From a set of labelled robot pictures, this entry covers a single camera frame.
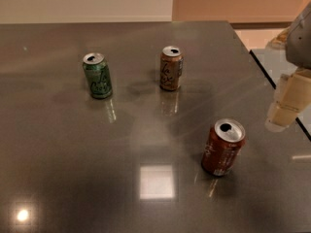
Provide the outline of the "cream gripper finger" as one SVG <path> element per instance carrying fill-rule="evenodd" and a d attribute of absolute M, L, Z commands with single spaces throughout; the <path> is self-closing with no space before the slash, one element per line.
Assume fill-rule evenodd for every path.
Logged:
<path fill-rule="evenodd" d="M 282 74 L 267 113 L 266 128 L 271 132 L 282 132 L 310 104 L 311 70 L 296 69 L 290 75 Z"/>

